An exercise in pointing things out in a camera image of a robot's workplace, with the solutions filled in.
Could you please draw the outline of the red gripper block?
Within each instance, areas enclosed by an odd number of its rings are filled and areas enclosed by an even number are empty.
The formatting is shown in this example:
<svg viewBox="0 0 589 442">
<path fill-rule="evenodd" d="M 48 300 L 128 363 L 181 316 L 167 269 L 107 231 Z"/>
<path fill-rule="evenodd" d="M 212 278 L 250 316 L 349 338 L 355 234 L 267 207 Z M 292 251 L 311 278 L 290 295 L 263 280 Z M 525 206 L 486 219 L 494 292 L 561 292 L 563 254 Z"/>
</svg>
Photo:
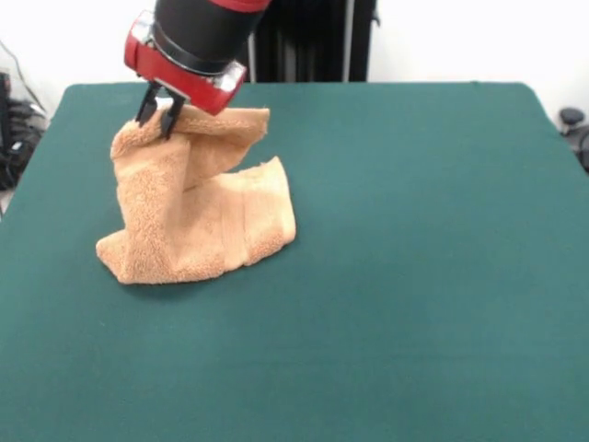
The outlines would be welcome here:
<svg viewBox="0 0 589 442">
<path fill-rule="evenodd" d="M 157 48 L 154 31 L 154 14 L 148 10 L 142 11 L 127 35 L 124 63 L 150 82 L 136 115 L 140 127 L 156 112 L 156 96 L 160 88 L 168 89 L 167 94 L 172 103 L 163 111 L 160 127 L 161 134 L 169 139 L 186 102 L 211 115 L 220 113 L 243 84 L 247 68 L 233 61 L 215 76 L 193 73 L 170 61 Z"/>
</svg>

